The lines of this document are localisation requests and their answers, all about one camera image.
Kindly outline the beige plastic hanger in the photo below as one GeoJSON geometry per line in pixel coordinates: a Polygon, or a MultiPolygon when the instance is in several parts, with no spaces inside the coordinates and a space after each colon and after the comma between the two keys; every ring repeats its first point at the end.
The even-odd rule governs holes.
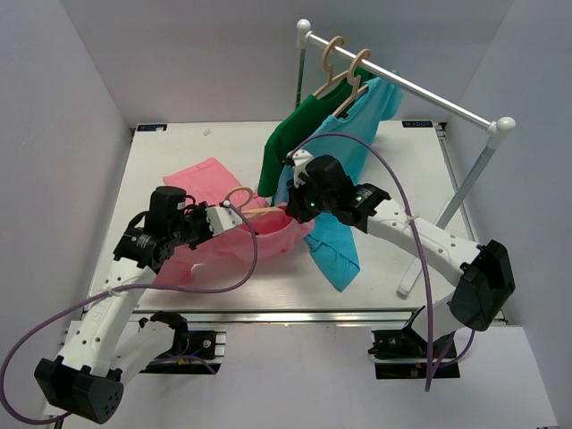
{"type": "Polygon", "coordinates": [[[236,208],[239,210],[239,212],[242,215],[244,215],[245,218],[247,218],[249,220],[255,220],[255,219],[262,218],[262,217],[265,217],[268,215],[285,215],[284,210],[278,206],[260,206],[260,207],[255,207],[255,208],[245,208],[245,206],[248,206],[252,202],[252,200],[254,199],[254,196],[255,196],[254,190],[248,186],[239,186],[239,187],[231,189],[225,195],[223,201],[231,203],[232,197],[235,194],[241,193],[241,192],[246,193],[247,197],[244,200],[242,200],[241,202],[239,202],[236,205],[236,208]]]}

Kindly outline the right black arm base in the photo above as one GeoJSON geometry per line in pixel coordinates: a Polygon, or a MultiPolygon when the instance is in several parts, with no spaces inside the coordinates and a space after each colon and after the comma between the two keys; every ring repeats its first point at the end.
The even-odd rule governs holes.
{"type": "MultiPolygon", "coordinates": [[[[427,376],[426,346],[403,335],[401,330],[373,330],[372,346],[367,354],[374,362],[377,380],[421,380],[427,376]]],[[[434,379],[458,379],[460,370],[454,344],[447,347],[448,337],[441,337],[433,344],[433,362],[446,349],[447,354],[435,371],[434,379]]]]}

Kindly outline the pink t shirt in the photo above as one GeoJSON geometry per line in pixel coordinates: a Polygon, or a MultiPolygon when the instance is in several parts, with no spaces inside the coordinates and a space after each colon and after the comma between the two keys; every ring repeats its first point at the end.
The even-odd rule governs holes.
{"type": "Polygon", "coordinates": [[[162,286],[186,287],[192,279],[195,265],[221,268],[231,260],[251,262],[253,240],[248,226],[232,210],[220,204],[229,200],[248,219],[248,225],[257,236],[257,256],[260,259],[289,252],[305,238],[315,223],[299,223],[285,213],[285,205],[270,208],[266,200],[256,192],[244,189],[238,179],[217,159],[211,157],[184,170],[163,177],[164,184],[181,188],[196,199],[214,206],[223,216],[228,231],[217,233],[196,249],[181,245],[174,255],[164,262],[155,283],[162,286]]]}

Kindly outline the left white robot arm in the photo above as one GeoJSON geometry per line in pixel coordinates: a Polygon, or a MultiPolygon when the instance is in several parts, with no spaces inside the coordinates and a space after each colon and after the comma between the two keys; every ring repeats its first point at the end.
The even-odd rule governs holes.
{"type": "Polygon", "coordinates": [[[104,424],[136,374],[156,358],[184,354],[187,321],[175,313],[152,315],[134,337],[123,345],[118,341],[145,288],[175,249],[196,249],[235,224],[225,207],[195,203],[183,189],[156,188],[148,209],[130,220],[114,249],[102,297],[56,357],[38,363],[34,375],[48,403],[104,424]]]}

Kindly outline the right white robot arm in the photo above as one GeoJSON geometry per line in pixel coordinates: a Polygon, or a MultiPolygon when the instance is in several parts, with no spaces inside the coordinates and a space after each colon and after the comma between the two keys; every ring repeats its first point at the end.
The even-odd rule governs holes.
{"type": "Polygon", "coordinates": [[[289,155],[286,212],[301,223],[320,214],[389,241],[426,263],[455,290],[418,309],[403,334],[405,349],[422,357],[436,340],[463,327],[484,332],[515,290],[507,249],[495,240],[485,246],[458,238],[422,218],[408,216],[390,195],[372,184],[354,184],[332,156],[306,150],[289,155]]]}

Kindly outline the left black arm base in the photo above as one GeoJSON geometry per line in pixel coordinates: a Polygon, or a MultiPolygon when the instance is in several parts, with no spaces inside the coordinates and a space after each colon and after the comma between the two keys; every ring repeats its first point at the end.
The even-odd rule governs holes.
{"type": "Polygon", "coordinates": [[[226,332],[189,325],[175,333],[174,350],[159,355],[142,374],[209,374],[218,373],[226,346],[226,332]]]}

